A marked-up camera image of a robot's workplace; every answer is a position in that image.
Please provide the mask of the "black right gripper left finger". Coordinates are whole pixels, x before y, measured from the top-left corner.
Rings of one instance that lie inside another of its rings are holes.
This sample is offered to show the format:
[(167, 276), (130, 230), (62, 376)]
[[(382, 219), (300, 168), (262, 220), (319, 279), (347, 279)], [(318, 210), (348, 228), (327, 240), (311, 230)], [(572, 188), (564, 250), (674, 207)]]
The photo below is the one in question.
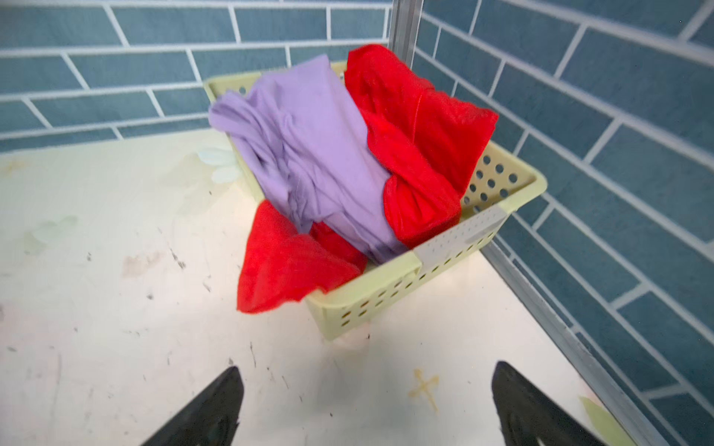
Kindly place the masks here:
[(232, 445), (244, 395), (238, 367), (228, 367), (143, 445)]

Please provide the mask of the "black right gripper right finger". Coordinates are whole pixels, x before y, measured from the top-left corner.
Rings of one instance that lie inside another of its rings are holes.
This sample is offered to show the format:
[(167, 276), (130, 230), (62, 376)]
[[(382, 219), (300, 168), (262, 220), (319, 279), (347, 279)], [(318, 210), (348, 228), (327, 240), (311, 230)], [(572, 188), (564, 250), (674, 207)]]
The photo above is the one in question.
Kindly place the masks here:
[(604, 445), (509, 363), (496, 364), (491, 388), (507, 446)]

